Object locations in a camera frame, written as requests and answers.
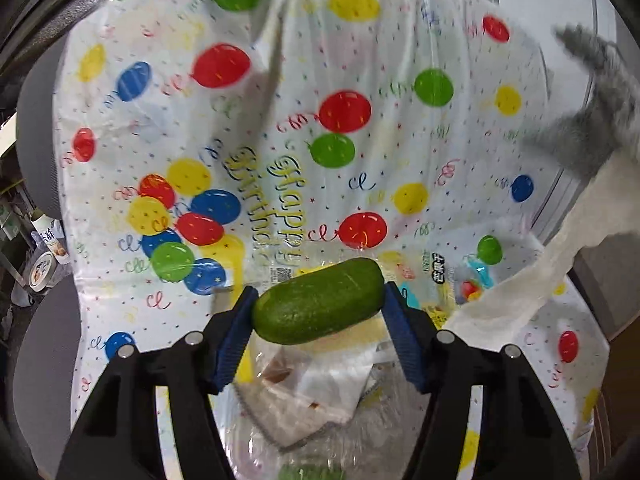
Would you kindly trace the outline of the green cucumber piece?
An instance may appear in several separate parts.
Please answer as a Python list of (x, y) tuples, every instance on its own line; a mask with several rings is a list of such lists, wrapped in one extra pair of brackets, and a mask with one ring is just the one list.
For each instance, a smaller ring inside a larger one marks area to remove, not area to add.
[(306, 344), (346, 330), (383, 307), (378, 264), (353, 258), (270, 287), (253, 307), (253, 326), (273, 344)]

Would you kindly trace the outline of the clear plastic packaging bag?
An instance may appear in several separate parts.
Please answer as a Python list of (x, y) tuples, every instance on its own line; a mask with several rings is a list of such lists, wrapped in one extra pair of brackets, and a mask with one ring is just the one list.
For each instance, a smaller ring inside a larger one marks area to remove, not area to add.
[(381, 327), (300, 346), (251, 336), (216, 402), (239, 479), (399, 479), (428, 405)]

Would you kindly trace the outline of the white paper napkin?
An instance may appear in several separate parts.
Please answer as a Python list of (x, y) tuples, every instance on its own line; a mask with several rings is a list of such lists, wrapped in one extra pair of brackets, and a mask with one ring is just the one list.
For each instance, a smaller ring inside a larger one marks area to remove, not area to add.
[(618, 150), (578, 196), (536, 261), (458, 309), (444, 329), (472, 347), (499, 350), (548, 302), (582, 248), (638, 233), (639, 164)]

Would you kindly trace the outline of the balloon print plastic tablecloth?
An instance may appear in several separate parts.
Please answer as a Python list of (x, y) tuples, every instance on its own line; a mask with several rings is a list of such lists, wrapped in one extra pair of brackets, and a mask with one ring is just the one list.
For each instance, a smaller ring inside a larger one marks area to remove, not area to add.
[(236, 479), (215, 408), (250, 339), (216, 393), (216, 323), (246, 286), (353, 258), (430, 317), (399, 479), (579, 477), (608, 345), (566, 275), (499, 350), (444, 329), (541, 251), (532, 229), (442, 220), (464, 4), (110, 0), (72, 28), (53, 91), (81, 334), (60, 478)]

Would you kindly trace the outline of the white refrigerator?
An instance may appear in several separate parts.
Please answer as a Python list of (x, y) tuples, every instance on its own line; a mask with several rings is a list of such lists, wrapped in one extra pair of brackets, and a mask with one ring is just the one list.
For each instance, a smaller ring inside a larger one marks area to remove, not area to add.
[(454, 187), (442, 192), (452, 228), (493, 233), (532, 229), (544, 240), (587, 178), (533, 146), (536, 134), (585, 110), (593, 76), (555, 37), (566, 25), (615, 40), (608, 0), (465, 0), (466, 38), (456, 125), (461, 156)]

